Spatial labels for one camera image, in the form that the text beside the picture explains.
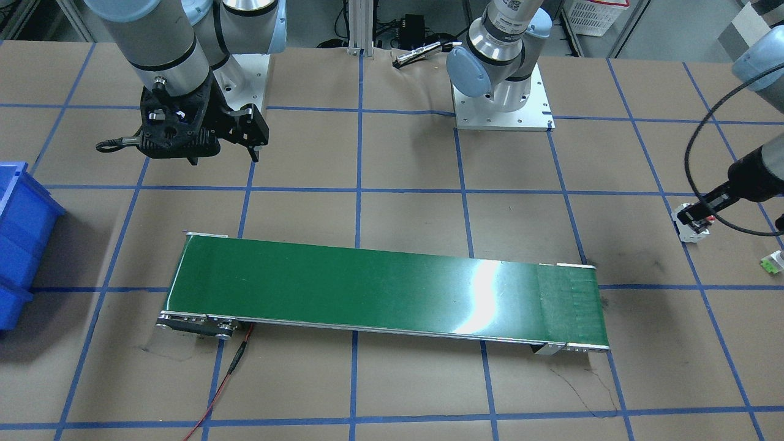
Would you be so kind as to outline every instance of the blue plastic bin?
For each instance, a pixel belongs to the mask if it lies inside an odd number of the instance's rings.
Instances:
[[[27,174],[25,162],[0,162],[0,330],[16,325],[63,207]]]

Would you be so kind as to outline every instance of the green conveyor belt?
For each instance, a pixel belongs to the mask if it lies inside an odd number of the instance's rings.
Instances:
[[[187,236],[162,319],[608,349],[592,267],[206,235]]]

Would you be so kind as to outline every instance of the metal mounting plate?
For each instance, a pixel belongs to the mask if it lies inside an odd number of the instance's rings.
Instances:
[[[265,98],[267,95],[267,79],[270,73],[270,56],[259,55],[257,53],[246,53],[234,55],[234,58],[242,67],[247,83],[242,89],[232,89],[230,92],[223,92],[226,102],[234,110],[239,110],[242,106],[254,103],[263,113]]]
[[[467,97],[454,86],[452,97],[455,101],[458,129],[543,132],[555,128],[538,64],[531,73],[531,94],[528,95],[528,102],[520,110],[497,111],[487,98]]]

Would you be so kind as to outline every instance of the cable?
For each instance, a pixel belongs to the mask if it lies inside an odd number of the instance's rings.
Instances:
[[[185,435],[183,441],[188,441],[193,436],[193,434],[196,433],[196,430],[199,428],[199,426],[201,426],[201,423],[203,423],[204,420],[207,419],[207,415],[209,415],[209,412],[212,410],[212,407],[215,406],[216,401],[218,401],[218,397],[220,397],[220,394],[223,392],[223,388],[226,386],[226,383],[229,381],[229,377],[231,377],[231,373],[234,372],[234,368],[236,368],[237,363],[240,362],[240,359],[242,358],[242,354],[245,353],[245,346],[248,345],[248,339],[250,338],[251,332],[253,332],[253,326],[254,326],[253,323],[251,323],[250,326],[248,326],[248,332],[245,334],[245,339],[242,340],[242,343],[240,343],[240,347],[237,348],[237,353],[234,354],[234,359],[231,360],[229,369],[226,371],[226,375],[223,377],[223,381],[220,382],[220,386],[218,386],[218,390],[215,391],[215,396],[212,397],[212,401],[209,402],[209,406],[207,406],[207,410],[204,412],[204,415],[201,416],[201,419],[196,423],[196,425],[191,429],[191,431],[188,432],[187,435]]]
[[[335,31],[335,35],[337,35],[338,37],[341,37],[341,38],[345,38],[346,40],[348,39],[348,18],[346,18],[346,12],[347,12],[346,8],[347,8],[347,5],[348,5],[348,0],[343,0],[343,8],[341,8],[340,12],[338,12],[338,16],[335,17],[335,24],[332,25],[332,29]],[[345,37],[343,37],[341,34],[338,33],[338,20],[340,20],[340,16],[341,15],[343,15],[343,19],[346,21],[346,36]]]
[[[96,144],[96,150],[101,153],[113,153],[115,151],[120,151],[125,147],[127,146],[122,143],[122,138],[105,140]]]
[[[385,32],[393,31],[393,30],[397,29],[398,26],[399,25],[397,23],[397,20],[392,20],[392,24],[384,26],[384,27],[381,27],[378,31],[376,31],[376,33],[373,34],[373,38],[374,39],[378,38],[379,35],[384,34]]]
[[[469,29],[470,27],[471,27],[471,25],[469,24],[468,26],[466,26],[466,28],[465,28],[465,29],[463,29],[463,30],[462,30],[462,31],[460,31],[460,32],[459,32],[457,35],[455,35],[455,40],[456,40],[456,39],[458,39],[458,38],[460,38],[460,35],[463,35],[463,34],[465,34],[465,33],[466,33],[466,31],[468,31],[468,29]]]
[[[705,115],[705,118],[703,118],[702,121],[699,122],[699,124],[697,125],[697,129],[695,129],[694,133],[691,135],[691,139],[688,141],[688,144],[686,145],[686,153],[684,155],[684,166],[686,168],[686,179],[688,180],[688,184],[691,187],[691,190],[694,192],[694,195],[697,196],[697,199],[700,201],[700,203],[702,203],[706,207],[706,209],[708,210],[708,213],[710,213],[712,216],[716,217],[716,219],[719,220],[722,224],[727,225],[728,227],[732,228],[733,230],[740,231],[741,233],[746,233],[746,234],[749,234],[749,235],[775,237],[775,236],[784,235],[784,231],[769,232],[769,231],[749,230],[748,228],[739,227],[738,225],[733,224],[729,220],[726,220],[723,217],[719,216],[719,214],[716,213],[716,210],[714,210],[713,207],[710,206],[708,201],[702,196],[702,193],[700,193],[699,190],[697,190],[697,185],[694,183],[694,178],[692,178],[692,176],[691,176],[691,166],[689,164],[689,157],[691,156],[691,149],[694,147],[694,141],[697,139],[697,136],[699,135],[699,132],[702,130],[702,128],[705,126],[705,124],[708,122],[708,120],[711,119],[711,117],[713,117],[713,114],[725,102],[727,102],[727,100],[729,100],[730,98],[734,97],[735,94],[737,94],[741,90],[745,89],[749,85],[759,81],[761,78],[763,78],[763,77],[765,77],[765,76],[767,76],[769,74],[772,74],[773,72],[779,71],[781,69],[784,69],[784,63],[781,63],[781,64],[779,64],[777,66],[774,66],[774,67],[771,67],[770,69],[767,69],[766,71],[762,72],[761,74],[758,74],[754,78],[752,78],[752,79],[744,82],[740,86],[734,88],[727,95],[724,95],[724,97],[721,98],[719,100],[719,102],[717,102],[708,111],[708,113]]]
[[[466,26],[470,26],[474,21],[474,14],[471,12],[471,1],[463,0],[463,13],[466,14]]]

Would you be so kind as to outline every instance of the white basket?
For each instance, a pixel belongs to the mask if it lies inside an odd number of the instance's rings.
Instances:
[[[576,34],[601,37],[627,8],[628,0],[619,3],[575,0],[567,16]]]

